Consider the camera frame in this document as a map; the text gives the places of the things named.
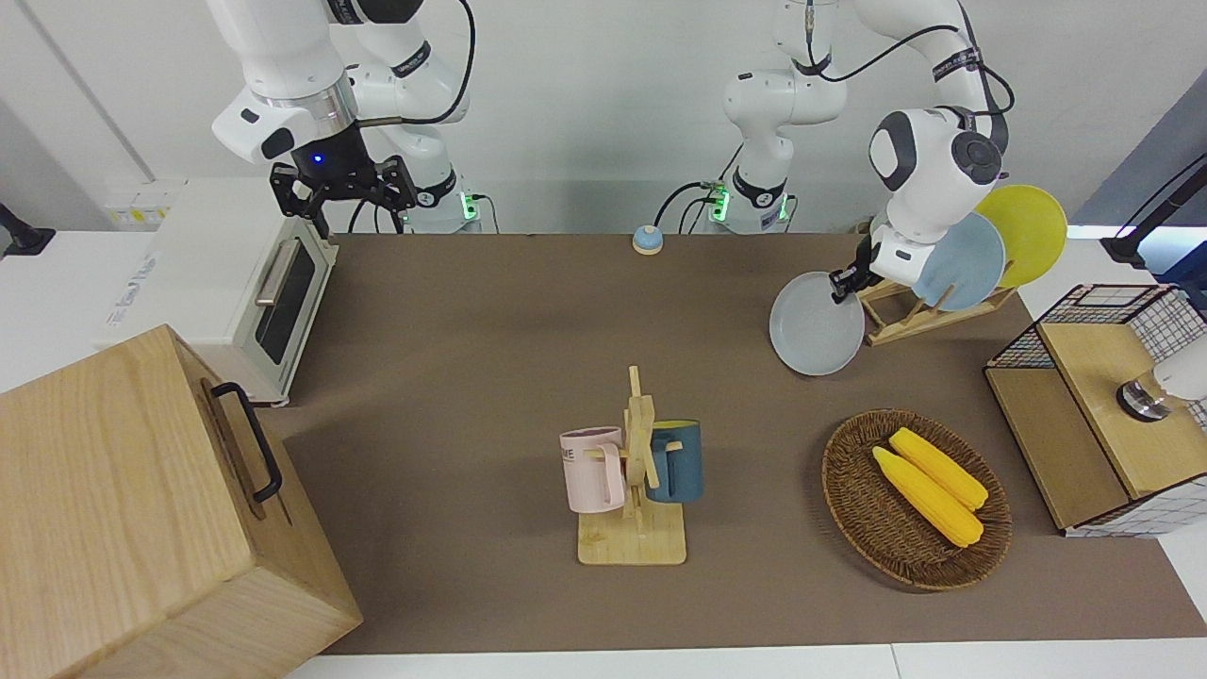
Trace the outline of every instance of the brown mat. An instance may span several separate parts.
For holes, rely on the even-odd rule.
[[[1060,538],[981,367],[1027,323],[1014,300],[864,347],[838,375],[780,364],[780,287],[856,239],[342,238],[286,446],[365,611],[337,654],[1203,636],[1150,540]],[[558,450],[620,425],[629,364],[660,417],[699,418],[688,562],[583,567]],[[863,563],[822,499],[826,440],[905,408],[972,444],[1015,535],[986,581],[910,593]]]

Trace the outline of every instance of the corn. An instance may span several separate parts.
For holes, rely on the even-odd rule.
[[[931,526],[939,529],[944,538],[957,548],[967,548],[980,540],[985,527],[958,501],[952,498],[931,478],[922,474],[908,460],[876,446],[871,449],[880,472],[885,474],[900,494],[914,505]]]
[[[981,486],[981,482],[973,479],[970,474],[964,472],[964,468],[956,464],[956,461],[949,458],[946,453],[935,449],[926,439],[902,427],[897,434],[888,438],[888,443],[903,458],[914,463],[914,467],[926,473],[970,511],[985,507],[985,501],[989,499],[989,491],[985,490],[985,486]]]

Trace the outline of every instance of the wicker basket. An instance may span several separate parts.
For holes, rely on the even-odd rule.
[[[976,510],[981,539],[966,549],[949,543],[885,479],[873,446],[891,450],[888,438],[902,427],[951,456],[989,490]],[[1010,546],[1010,507],[985,461],[946,427],[904,410],[870,411],[842,423],[822,457],[822,488],[839,529],[876,568],[920,590],[967,587],[987,578]]]

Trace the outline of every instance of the gray plate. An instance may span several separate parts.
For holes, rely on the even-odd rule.
[[[863,305],[855,294],[835,304],[830,289],[826,273],[803,273],[780,289],[771,306],[771,346],[801,375],[842,370],[863,344]]]

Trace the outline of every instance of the mug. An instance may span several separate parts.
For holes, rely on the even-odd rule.
[[[570,511],[599,514],[624,507],[628,485],[620,466],[619,427],[593,427],[560,437]]]
[[[649,443],[658,470],[658,488],[646,482],[646,497],[655,503],[692,503],[704,496],[704,456],[700,423],[665,420],[654,423]]]

